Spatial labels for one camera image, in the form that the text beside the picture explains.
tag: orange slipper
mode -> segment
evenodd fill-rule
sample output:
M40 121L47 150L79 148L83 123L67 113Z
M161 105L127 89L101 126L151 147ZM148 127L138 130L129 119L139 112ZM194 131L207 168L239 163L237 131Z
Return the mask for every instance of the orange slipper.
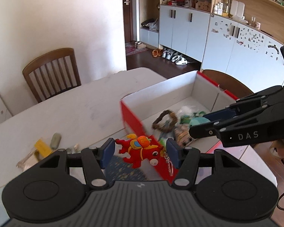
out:
M153 52L152 52L153 57L157 57L158 53L159 53L158 50L153 50Z
M158 52L158 56L159 56L159 57L161 57L161 56L162 56L162 54L163 54L163 50L159 50L159 52Z

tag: brown door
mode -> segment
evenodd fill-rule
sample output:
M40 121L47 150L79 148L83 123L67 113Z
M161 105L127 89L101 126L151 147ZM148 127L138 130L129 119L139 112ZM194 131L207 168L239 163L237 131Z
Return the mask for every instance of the brown door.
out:
M131 0L123 0L123 17L124 17L125 43L129 43L133 40Z

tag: ribbed gray surface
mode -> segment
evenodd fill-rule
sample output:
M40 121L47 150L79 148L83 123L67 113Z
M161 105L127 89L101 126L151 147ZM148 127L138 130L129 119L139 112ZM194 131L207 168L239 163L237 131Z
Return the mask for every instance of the ribbed gray surface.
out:
M11 220L6 227L276 227L270 219L256 223L220 220L200 208L188 191L167 182L117 181L105 191L93 192L73 215L53 223L30 224Z

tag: wooden chair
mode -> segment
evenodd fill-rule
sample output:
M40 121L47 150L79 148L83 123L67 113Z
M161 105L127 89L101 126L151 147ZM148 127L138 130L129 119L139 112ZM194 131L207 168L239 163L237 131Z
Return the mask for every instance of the wooden chair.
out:
M72 48L57 49L39 56L22 73L39 103L81 85Z
M219 84L220 88L227 89L238 98L253 94L244 84L226 73L209 69L203 70L202 73Z

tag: brown hair tie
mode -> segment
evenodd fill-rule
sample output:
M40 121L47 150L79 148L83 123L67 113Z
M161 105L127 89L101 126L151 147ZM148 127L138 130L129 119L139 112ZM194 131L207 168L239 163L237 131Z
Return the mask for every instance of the brown hair tie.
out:
M158 123L163 119L163 117L165 115L169 114L169 117L172 119L172 121L170 122L168 127L164 127L164 125L159 125ZM176 114L171 111L171 110L165 110L163 111L160 116L153 122L152 124L152 128L155 130L159 130L162 131L164 133L169 133L173 130L173 127L175 126L175 124L177 123L178 118L176 116Z

